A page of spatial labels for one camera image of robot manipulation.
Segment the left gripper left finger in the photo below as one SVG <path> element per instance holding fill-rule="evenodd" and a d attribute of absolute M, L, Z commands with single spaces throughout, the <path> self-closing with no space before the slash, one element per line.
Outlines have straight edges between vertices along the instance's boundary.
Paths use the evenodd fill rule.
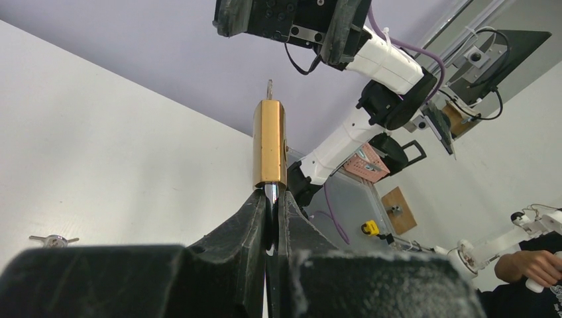
<path fill-rule="evenodd" d="M 38 248 L 1 275 L 2 317 L 261 317 L 266 196 L 190 246 Z"/>

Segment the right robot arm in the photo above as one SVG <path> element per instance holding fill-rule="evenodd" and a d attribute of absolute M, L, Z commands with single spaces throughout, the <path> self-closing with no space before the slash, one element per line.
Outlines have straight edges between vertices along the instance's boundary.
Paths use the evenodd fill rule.
<path fill-rule="evenodd" d="M 387 32 L 365 25 L 369 1 L 218 1 L 213 25 L 224 37 L 247 33 L 315 52 L 326 64 L 366 76 L 357 106 L 315 150 L 288 168 L 288 189 L 305 207 L 357 149 L 403 127 L 435 93 L 437 79 Z"/>

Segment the padlock silver key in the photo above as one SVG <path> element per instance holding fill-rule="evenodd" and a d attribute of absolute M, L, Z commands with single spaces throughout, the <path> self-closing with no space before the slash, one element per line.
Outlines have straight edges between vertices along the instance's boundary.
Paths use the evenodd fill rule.
<path fill-rule="evenodd" d="M 272 95 L 273 95 L 273 81 L 269 79 L 266 88 L 266 99 L 273 100 Z"/>

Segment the brass padlock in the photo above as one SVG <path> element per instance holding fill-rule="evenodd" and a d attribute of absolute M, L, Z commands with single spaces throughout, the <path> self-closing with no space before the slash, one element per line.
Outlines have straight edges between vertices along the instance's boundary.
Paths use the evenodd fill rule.
<path fill-rule="evenodd" d="M 265 249 L 272 255 L 278 241 L 278 199 L 287 185 L 285 110 L 277 100 L 262 100 L 254 112 L 253 184 L 267 198 Z"/>

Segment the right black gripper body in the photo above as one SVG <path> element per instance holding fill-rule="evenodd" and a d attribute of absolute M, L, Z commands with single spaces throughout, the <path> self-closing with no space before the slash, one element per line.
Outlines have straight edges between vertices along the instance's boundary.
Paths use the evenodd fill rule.
<path fill-rule="evenodd" d="M 219 35 L 247 33 L 312 49 L 329 66 L 351 63 L 372 38 L 368 1 L 221 0 L 213 26 Z"/>

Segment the person hand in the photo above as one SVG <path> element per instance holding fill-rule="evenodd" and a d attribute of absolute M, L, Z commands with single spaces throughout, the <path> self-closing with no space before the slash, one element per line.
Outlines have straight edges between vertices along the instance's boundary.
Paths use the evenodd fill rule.
<path fill-rule="evenodd" d="M 506 283 L 526 277 L 549 288 L 561 280 L 561 259 L 546 250 L 517 251 L 501 256 L 494 266 L 494 273 Z"/>

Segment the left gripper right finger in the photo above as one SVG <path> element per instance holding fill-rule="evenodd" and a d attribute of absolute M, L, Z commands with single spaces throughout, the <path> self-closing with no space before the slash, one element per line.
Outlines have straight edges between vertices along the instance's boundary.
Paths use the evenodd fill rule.
<path fill-rule="evenodd" d="M 266 263 L 270 317 L 484 317 L 475 290 L 443 256 L 336 248 L 281 192 Z"/>

